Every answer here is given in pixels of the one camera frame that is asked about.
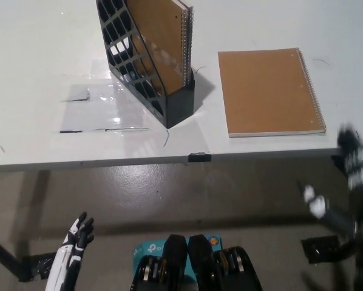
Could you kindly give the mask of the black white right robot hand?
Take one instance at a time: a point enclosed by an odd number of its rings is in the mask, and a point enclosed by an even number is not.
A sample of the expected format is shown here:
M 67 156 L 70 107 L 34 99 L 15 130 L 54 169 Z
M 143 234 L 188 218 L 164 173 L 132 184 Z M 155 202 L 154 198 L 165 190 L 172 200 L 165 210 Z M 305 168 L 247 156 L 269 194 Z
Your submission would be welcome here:
M 351 193 L 360 191 L 363 203 L 363 142 L 357 131 L 350 125 L 343 125 L 338 133 L 338 147 L 343 158 L 343 169 L 348 179 L 348 189 Z M 315 188 L 306 184 L 301 186 L 304 202 L 310 213 L 317 219 L 327 217 L 330 212 L 327 199 L 318 195 Z

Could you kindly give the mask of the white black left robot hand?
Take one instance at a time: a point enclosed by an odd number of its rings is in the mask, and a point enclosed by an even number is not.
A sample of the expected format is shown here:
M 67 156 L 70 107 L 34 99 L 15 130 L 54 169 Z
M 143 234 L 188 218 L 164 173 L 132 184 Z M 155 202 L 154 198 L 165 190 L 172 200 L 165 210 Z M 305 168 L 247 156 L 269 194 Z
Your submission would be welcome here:
M 45 290 L 75 290 L 85 249 L 93 241 L 93 218 L 83 212 L 57 250 Z

